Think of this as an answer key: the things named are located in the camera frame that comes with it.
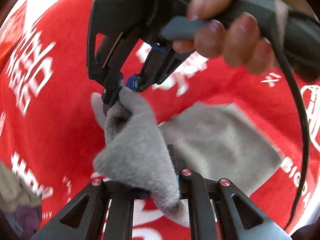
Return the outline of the person's right hand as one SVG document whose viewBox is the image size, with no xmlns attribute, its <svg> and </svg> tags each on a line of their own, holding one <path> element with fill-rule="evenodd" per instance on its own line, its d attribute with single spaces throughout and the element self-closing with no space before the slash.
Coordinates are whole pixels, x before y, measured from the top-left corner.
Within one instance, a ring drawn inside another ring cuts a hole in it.
<svg viewBox="0 0 320 240">
<path fill-rule="evenodd" d="M 195 49 L 200 55 L 214 59 L 222 56 L 230 67 L 245 66 L 255 75 L 263 75 L 277 66 L 270 42 L 263 38 L 256 19 L 246 12 L 236 18 L 228 29 L 214 16 L 224 11 L 232 0 L 191 0 L 187 18 L 191 21 L 208 18 L 191 41 L 173 42 L 172 47 L 179 53 Z M 282 0 L 293 9 L 315 17 L 306 0 Z"/>
</svg>

